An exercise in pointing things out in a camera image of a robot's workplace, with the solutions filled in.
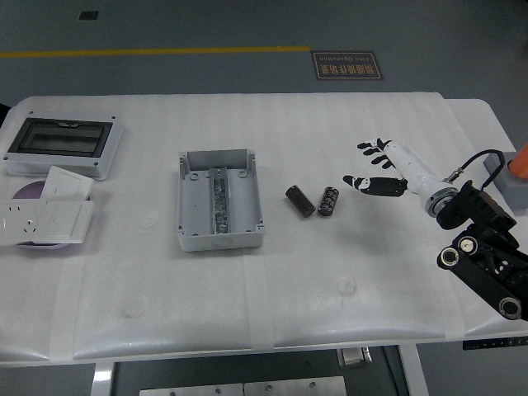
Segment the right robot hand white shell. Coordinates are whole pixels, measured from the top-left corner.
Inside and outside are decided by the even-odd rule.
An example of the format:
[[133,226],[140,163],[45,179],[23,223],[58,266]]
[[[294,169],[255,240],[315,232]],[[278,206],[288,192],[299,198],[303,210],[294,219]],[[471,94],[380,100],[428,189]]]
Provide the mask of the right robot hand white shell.
[[424,210],[432,210],[441,201],[450,199],[458,191],[442,181],[408,148],[393,141],[378,138],[360,143],[358,149],[365,156],[373,156],[371,163],[383,169],[393,167],[400,175],[391,177],[356,177],[345,175],[343,181],[361,193],[371,196],[400,197],[405,191],[418,195]]

